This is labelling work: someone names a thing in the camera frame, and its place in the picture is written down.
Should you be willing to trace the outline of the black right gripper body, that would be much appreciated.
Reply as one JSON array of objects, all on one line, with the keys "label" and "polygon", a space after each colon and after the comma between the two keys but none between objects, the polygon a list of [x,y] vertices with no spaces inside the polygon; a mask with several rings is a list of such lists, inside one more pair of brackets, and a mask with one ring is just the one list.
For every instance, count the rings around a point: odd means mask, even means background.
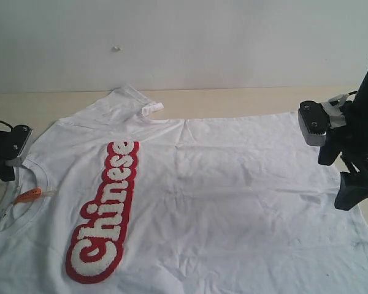
[{"label": "black right gripper body", "polygon": [[350,173],[368,177],[368,117],[352,101],[343,107],[347,133],[341,158]]}]

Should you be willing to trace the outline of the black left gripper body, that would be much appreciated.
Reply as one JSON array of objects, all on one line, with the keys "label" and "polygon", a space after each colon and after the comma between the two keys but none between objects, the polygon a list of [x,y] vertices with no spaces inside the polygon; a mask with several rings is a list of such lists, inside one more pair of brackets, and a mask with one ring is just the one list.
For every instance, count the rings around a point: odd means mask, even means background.
[{"label": "black left gripper body", "polygon": [[12,169],[7,163],[16,155],[16,143],[12,135],[12,131],[0,130],[0,171]]}]

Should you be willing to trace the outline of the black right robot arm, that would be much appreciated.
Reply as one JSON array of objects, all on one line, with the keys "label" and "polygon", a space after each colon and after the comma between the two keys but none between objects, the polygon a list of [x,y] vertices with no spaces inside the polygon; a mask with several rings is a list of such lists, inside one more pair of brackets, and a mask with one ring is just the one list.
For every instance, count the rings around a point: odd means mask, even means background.
[{"label": "black right robot arm", "polygon": [[334,207],[348,211],[368,198],[368,71],[354,101],[340,107],[346,124],[328,129],[318,163],[331,165],[340,156],[347,172],[340,174]]}]

